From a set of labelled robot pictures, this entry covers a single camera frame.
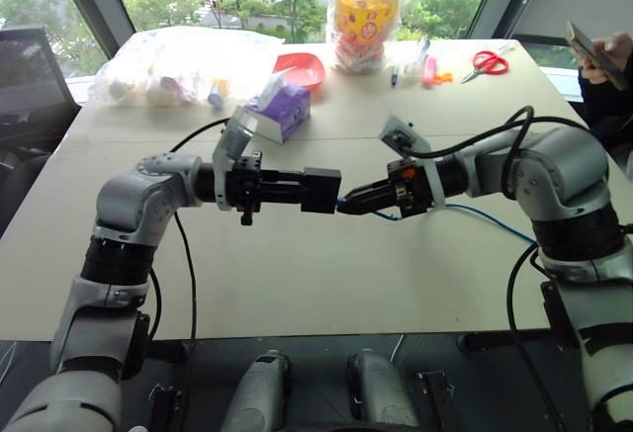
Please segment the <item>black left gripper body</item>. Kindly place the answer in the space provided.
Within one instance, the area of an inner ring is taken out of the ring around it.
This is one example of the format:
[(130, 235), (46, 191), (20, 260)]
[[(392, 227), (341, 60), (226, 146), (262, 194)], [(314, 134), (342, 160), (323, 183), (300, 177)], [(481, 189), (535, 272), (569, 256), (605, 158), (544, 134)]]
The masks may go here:
[(227, 173), (227, 199), (241, 213), (240, 224), (251, 226), (253, 215), (260, 211), (262, 152), (241, 156)]

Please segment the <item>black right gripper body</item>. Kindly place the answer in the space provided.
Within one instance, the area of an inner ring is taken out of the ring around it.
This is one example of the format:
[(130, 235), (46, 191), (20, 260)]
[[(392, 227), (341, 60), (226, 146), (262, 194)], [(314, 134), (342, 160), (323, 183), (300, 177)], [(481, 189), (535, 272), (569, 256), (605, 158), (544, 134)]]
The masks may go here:
[(389, 163), (387, 171), (401, 216), (425, 214), (430, 207), (430, 187), (422, 164), (405, 158)]

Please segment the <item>person's hand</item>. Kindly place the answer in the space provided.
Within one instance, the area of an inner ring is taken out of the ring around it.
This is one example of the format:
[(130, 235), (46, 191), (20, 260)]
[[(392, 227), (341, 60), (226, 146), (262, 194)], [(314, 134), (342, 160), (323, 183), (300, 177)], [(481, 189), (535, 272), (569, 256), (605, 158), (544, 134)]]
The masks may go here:
[[(624, 71), (627, 61), (632, 54), (632, 38), (626, 32), (617, 32), (610, 37), (592, 40), (593, 49), (603, 53), (620, 71)], [(608, 77), (602, 69), (594, 66), (588, 59), (579, 59), (581, 76), (591, 84), (602, 84)]]

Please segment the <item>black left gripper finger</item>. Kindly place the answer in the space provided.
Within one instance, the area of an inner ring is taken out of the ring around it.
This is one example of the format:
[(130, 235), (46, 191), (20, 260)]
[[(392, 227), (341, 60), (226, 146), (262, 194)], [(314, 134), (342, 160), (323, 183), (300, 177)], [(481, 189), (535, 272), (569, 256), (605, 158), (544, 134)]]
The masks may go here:
[(261, 203), (301, 204), (304, 201), (304, 188), (300, 185), (263, 185), (258, 198)]
[(297, 171), (262, 170), (260, 173), (261, 184), (299, 184), (303, 183), (304, 173)]

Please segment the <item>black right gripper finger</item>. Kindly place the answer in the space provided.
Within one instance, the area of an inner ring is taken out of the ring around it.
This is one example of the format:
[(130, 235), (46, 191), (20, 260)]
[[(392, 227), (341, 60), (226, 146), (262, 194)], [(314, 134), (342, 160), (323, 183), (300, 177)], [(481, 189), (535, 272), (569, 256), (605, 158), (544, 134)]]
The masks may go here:
[(337, 210), (345, 215), (361, 216), (393, 207), (396, 204), (396, 197), (393, 195), (347, 196), (337, 202)]
[(395, 199), (395, 188), (389, 179), (354, 188), (345, 195), (346, 201), (357, 202), (393, 202)]

